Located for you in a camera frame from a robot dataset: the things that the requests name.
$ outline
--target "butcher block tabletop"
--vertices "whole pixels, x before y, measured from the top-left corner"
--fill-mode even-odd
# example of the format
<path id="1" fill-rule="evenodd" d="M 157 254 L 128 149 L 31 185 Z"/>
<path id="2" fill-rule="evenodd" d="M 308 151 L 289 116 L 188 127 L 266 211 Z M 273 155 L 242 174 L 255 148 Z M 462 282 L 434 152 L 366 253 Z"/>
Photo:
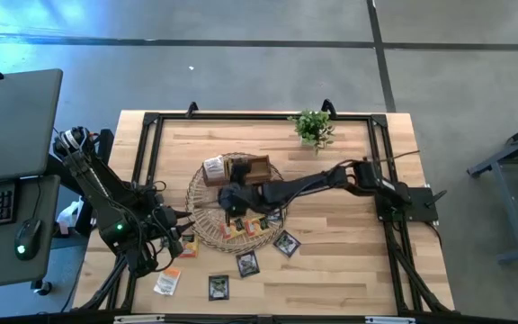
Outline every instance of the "butcher block tabletop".
<path id="1" fill-rule="evenodd" d="M 144 113 L 121 112 L 109 166 L 122 180 L 130 181 L 133 173 Z M 417 150 L 411 116 L 408 113 L 386 115 L 393 155 Z M 168 120 L 163 126 L 155 180 L 167 184 L 163 192 L 165 203 L 184 211 L 189 183 L 207 158 L 230 152 L 269 155 L 283 179 L 292 180 L 327 170 L 345 159 L 371 156 L 369 134 L 364 122 L 332 123 L 335 126 L 335 143 L 315 155 L 312 149 L 301 147 L 291 121 Z M 151 130 L 141 181 L 146 178 L 153 137 L 154 131 Z M 425 184 L 419 154 L 397 158 L 395 164 L 399 181 L 409 186 Z M 235 255 L 200 243 L 197 257 L 175 259 L 173 266 L 181 270 L 181 276 L 173 296 L 154 292 L 158 274 L 138 279 L 132 312 L 289 315 L 397 313 L 385 233 L 377 220 L 372 197 L 356 197 L 340 189 L 299 197 L 290 204 L 284 228 L 301 242 L 291 258 L 272 244 L 259 247 L 255 253 L 261 272 L 241 278 Z M 439 300 L 453 309 L 437 236 L 423 223 L 408 223 L 408 228 L 417 272 Z M 166 265 L 168 259 L 168 253 L 162 252 L 159 264 Z M 89 301 L 112 270 L 114 261 L 115 255 L 94 230 L 76 287 L 74 307 Z M 228 301 L 209 301 L 210 275 L 229 276 Z M 411 307 L 409 283 L 404 274 L 402 281 L 406 303 Z M 127 270 L 122 276 L 118 306 L 123 299 L 126 283 Z"/>

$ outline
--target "brown box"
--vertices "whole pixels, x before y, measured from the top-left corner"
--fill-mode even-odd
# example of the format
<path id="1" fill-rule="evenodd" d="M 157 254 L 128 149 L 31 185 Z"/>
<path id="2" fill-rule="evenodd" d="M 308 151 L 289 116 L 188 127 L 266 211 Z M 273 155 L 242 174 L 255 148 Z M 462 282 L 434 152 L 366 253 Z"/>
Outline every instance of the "brown box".
<path id="1" fill-rule="evenodd" d="M 260 184 L 265 181 L 271 180 L 271 168 L 269 167 L 269 156 L 261 156 L 261 157 L 242 157 L 242 159 L 247 160 L 251 165 L 251 171 L 246 174 L 245 182 L 247 185 L 252 184 Z M 221 186 L 228 185 L 229 178 L 231 177 L 231 166 L 233 165 L 233 160 L 231 158 L 226 158 L 223 161 L 223 167 L 225 168 L 226 178 L 222 180 L 209 180 L 207 174 L 205 172 L 205 167 L 203 168 L 203 182 L 207 186 Z"/>

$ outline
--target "concrete floor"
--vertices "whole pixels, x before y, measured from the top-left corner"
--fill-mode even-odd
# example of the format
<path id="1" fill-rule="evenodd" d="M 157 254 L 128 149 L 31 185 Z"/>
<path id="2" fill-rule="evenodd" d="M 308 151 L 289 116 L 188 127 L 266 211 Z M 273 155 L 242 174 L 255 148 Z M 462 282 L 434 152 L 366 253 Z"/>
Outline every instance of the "concrete floor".
<path id="1" fill-rule="evenodd" d="M 375 3 L 384 41 L 518 44 L 518 0 Z M 0 0 L 0 33 L 35 36 L 356 42 L 373 40 L 370 26 L 362 0 Z M 495 261 L 515 248 L 505 210 L 490 175 L 465 173 L 518 131 L 518 50 L 385 56 L 426 178 L 449 190 L 438 210 L 457 310 L 518 320 L 518 262 Z M 2 72 L 41 68 L 65 72 L 59 129 L 114 130 L 122 109 L 186 109 L 190 101 L 204 110 L 300 110 L 328 97 L 340 111 L 386 111 L 374 49 L 0 44 Z M 52 252 L 57 290 L 48 297 L 26 284 L 0 287 L 0 316 L 58 311 L 82 257 L 80 247 Z"/>

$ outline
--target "small green plant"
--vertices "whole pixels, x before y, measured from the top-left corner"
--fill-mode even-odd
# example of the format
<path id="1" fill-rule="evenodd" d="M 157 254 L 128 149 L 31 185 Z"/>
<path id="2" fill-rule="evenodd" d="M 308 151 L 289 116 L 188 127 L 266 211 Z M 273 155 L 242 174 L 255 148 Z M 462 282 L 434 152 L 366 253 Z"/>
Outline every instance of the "small green plant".
<path id="1" fill-rule="evenodd" d="M 327 145 L 333 144 L 330 138 L 335 127 L 329 124 L 329 114 L 327 112 L 301 112 L 298 117 L 289 117 L 290 121 L 295 122 L 295 131 L 302 138 L 303 143 L 312 146 L 315 154 Z"/>

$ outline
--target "wicker basket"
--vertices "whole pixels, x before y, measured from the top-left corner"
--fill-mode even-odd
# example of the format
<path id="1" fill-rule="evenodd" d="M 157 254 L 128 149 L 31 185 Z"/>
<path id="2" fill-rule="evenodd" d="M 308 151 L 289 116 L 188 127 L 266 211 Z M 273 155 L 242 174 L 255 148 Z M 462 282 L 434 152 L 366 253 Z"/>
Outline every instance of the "wicker basket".
<path id="1" fill-rule="evenodd" d="M 246 153 L 228 153 L 226 158 L 254 158 L 255 156 Z M 272 172 L 272 180 L 282 180 L 282 176 L 273 166 L 269 164 Z M 225 211 L 217 203 L 219 187 L 208 187 L 203 179 L 203 167 L 201 167 L 189 183 L 187 197 L 185 199 L 186 210 L 191 212 L 191 221 L 195 221 L 192 230 L 199 236 L 201 242 L 210 248 L 228 253 L 243 253 L 259 248 L 277 237 L 282 229 L 287 210 L 281 211 L 281 220 L 269 221 L 269 233 L 258 237 L 249 238 L 247 234 L 232 239 L 224 239 L 220 226 L 225 223 Z M 262 214 L 248 210 L 243 221 L 263 216 Z"/>

